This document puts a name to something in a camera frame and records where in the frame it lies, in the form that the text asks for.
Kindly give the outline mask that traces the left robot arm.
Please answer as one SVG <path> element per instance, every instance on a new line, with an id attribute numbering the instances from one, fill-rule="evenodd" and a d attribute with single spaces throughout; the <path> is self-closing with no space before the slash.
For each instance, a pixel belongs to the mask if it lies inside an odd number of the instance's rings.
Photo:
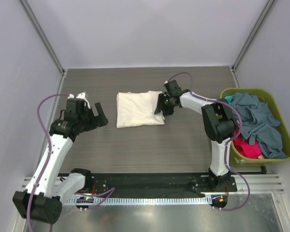
<path id="1" fill-rule="evenodd" d="M 47 147 L 43 157 L 24 191 L 16 191 L 13 195 L 13 203 L 22 218 L 52 225 L 59 219 L 64 202 L 78 191 L 88 193 L 92 190 L 91 172 L 86 169 L 75 168 L 59 185 L 55 182 L 76 137 L 108 124 L 101 104 L 97 102 L 95 107 L 97 115 L 86 93 L 69 94 L 60 117 L 49 130 L 44 130 Z"/>

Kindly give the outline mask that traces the cream white t shirt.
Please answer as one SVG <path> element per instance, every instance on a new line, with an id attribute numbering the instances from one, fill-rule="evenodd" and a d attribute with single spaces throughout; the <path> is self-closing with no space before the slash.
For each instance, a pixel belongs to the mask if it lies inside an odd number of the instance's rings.
<path id="1" fill-rule="evenodd" d="M 119 129 L 164 125 L 165 117 L 163 114 L 155 114 L 160 93 L 160 91 L 118 93 L 116 96 L 116 127 Z"/>

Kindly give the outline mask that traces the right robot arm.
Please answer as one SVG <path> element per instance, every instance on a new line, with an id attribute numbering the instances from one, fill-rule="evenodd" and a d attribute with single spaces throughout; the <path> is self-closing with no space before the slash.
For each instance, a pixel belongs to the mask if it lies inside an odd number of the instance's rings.
<path id="1" fill-rule="evenodd" d="M 231 138 L 238 129 L 231 106 L 226 100 L 210 99 L 182 90 L 176 80 L 164 83 L 166 91 L 158 95 L 154 114 L 170 116 L 176 106 L 188 108 L 202 115 L 204 130 L 211 140 L 212 158 L 209 167 L 208 185 L 213 191 L 223 191 L 231 180 L 229 155 Z"/>

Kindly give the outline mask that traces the olive green plastic bin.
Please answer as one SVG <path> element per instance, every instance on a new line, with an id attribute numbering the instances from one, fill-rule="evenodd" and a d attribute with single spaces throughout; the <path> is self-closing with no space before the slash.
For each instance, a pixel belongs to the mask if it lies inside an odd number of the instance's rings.
<path id="1" fill-rule="evenodd" d="M 283 152 L 288 156 L 286 159 L 249 159 L 242 156 L 234 147 L 233 142 L 230 148 L 230 164 L 233 166 L 265 166 L 272 163 L 283 162 L 290 160 L 290 135 L 279 111 L 277 103 L 268 91 L 258 88 L 228 88 L 222 91 L 220 97 L 225 99 L 226 96 L 234 95 L 236 92 L 256 95 L 261 102 L 268 103 L 269 109 L 273 116 L 281 122 L 277 130 L 280 132 L 283 143 Z"/>

